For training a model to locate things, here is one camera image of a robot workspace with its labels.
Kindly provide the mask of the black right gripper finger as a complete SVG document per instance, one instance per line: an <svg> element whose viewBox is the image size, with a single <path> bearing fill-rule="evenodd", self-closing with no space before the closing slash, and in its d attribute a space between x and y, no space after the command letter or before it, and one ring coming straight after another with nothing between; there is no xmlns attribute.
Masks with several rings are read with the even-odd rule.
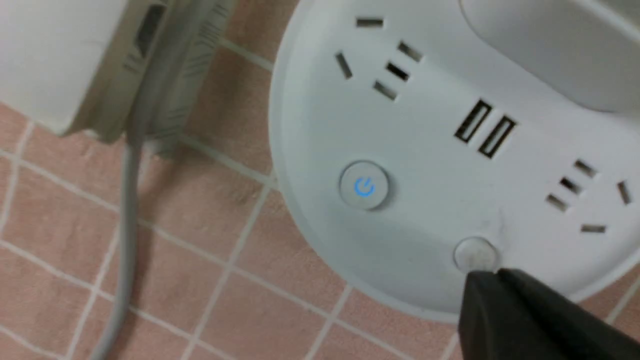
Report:
<svg viewBox="0 0 640 360"><path fill-rule="evenodd" d="M465 360L637 360L639 342L515 268L467 274L457 325Z"/></svg>

